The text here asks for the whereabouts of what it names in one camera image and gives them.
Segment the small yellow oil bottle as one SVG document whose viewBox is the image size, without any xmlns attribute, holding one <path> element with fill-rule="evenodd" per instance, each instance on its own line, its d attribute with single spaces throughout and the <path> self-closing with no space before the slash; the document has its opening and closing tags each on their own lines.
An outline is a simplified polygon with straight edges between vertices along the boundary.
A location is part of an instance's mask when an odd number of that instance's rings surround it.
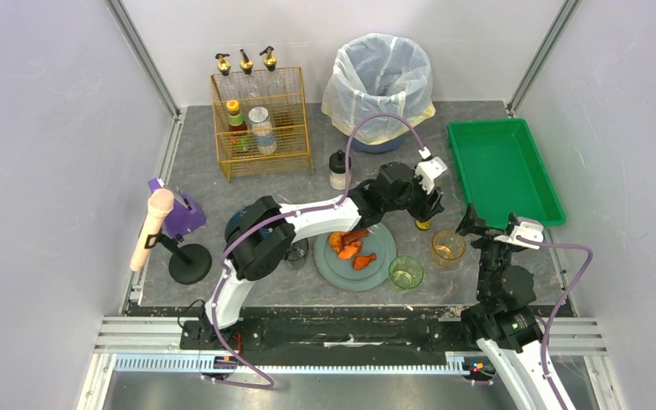
<svg viewBox="0 0 656 410">
<path fill-rule="evenodd" d="M 428 231 L 433 225 L 433 219 L 428 219 L 427 221 L 417 220 L 415 225 L 420 231 Z"/>
</svg>

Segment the red sauce bottle green label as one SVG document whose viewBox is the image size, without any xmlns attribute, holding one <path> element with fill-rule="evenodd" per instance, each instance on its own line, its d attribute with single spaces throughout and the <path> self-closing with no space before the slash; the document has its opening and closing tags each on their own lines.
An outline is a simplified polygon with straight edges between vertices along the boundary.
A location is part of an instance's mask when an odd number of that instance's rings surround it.
<svg viewBox="0 0 656 410">
<path fill-rule="evenodd" d="M 228 131 L 232 147 L 238 154 L 247 153 L 250 149 L 250 135 L 241 111 L 240 102 L 231 99 L 225 103 L 225 107 L 228 113 Z"/>
</svg>

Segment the brown-sauce bottle gold spout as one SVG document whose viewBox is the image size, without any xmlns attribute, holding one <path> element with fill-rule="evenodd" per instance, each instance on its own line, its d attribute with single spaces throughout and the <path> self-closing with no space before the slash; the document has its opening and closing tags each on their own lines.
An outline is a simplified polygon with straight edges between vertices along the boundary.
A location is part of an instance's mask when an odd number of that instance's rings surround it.
<svg viewBox="0 0 656 410">
<path fill-rule="evenodd" d="M 242 70 L 243 95 L 252 107 L 261 106 L 265 101 L 265 92 L 260 80 L 254 76 L 254 63 L 248 57 L 245 49 L 241 48 L 239 66 Z"/>
</svg>

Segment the clear oil bottle gold spout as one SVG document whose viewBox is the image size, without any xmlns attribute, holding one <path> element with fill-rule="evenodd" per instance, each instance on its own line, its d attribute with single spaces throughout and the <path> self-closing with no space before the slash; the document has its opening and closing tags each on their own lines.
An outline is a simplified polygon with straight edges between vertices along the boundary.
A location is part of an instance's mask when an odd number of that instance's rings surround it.
<svg viewBox="0 0 656 410">
<path fill-rule="evenodd" d="M 240 99 L 237 83 L 235 78 L 231 76 L 231 64 L 227 61 L 229 56 L 226 53 L 217 53 L 214 57 L 217 60 L 216 66 L 220 74 L 218 89 L 222 101 Z"/>
</svg>

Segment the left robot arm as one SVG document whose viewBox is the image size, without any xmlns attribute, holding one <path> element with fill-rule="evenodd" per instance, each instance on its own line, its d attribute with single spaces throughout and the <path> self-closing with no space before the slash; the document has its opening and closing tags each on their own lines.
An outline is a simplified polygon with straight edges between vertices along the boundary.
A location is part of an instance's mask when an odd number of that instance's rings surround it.
<svg viewBox="0 0 656 410">
<path fill-rule="evenodd" d="M 441 213 L 437 180 L 447 170 L 438 157 L 415 167 L 390 162 L 379 168 L 375 178 L 329 200 L 288 205 L 272 196 L 259 198 L 226 235 L 220 257 L 223 272 L 206 306 L 210 324 L 215 330 L 235 325 L 254 282 L 272 273 L 298 240 L 368 228 L 396 211 L 407 211 L 421 222 Z"/>
</svg>

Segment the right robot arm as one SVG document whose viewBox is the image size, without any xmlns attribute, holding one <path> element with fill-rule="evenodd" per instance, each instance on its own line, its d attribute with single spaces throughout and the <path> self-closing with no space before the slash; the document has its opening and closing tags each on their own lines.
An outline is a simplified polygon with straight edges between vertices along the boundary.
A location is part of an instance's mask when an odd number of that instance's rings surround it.
<svg viewBox="0 0 656 410">
<path fill-rule="evenodd" d="M 479 249 L 477 304 L 460 320 L 488 357 L 519 409 L 572 409 L 574 404 L 548 357 L 548 325 L 530 310 L 536 299 L 534 275 L 512 262 L 513 254 L 543 245 L 544 227 L 510 214 L 505 229 L 493 228 L 473 204 L 456 228 Z"/>
</svg>

